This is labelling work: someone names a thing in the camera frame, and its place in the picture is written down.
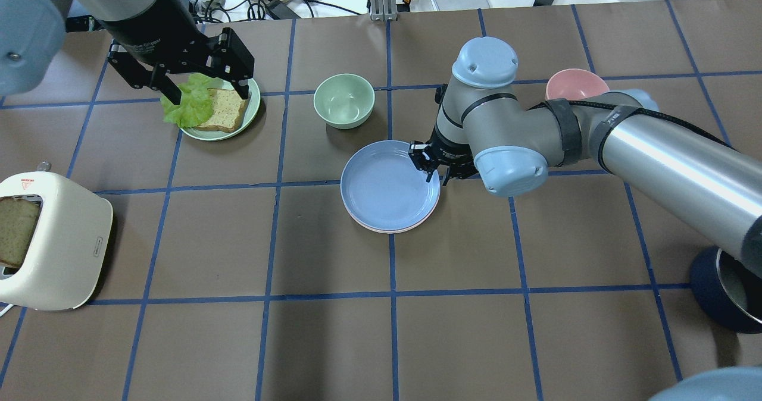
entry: lettuce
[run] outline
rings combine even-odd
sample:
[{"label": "lettuce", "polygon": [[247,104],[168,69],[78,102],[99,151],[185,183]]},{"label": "lettuce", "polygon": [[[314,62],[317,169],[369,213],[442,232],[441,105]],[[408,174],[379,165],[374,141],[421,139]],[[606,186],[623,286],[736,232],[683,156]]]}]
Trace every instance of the lettuce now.
[{"label": "lettuce", "polygon": [[164,108],[164,121],[177,124],[179,127],[194,127],[212,117],[212,97],[207,86],[213,79],[204,74],[193,73],[188,76],[188,82],[178,84],[182,97],[180,105],[175,105],[161,95],[161,106]]}]

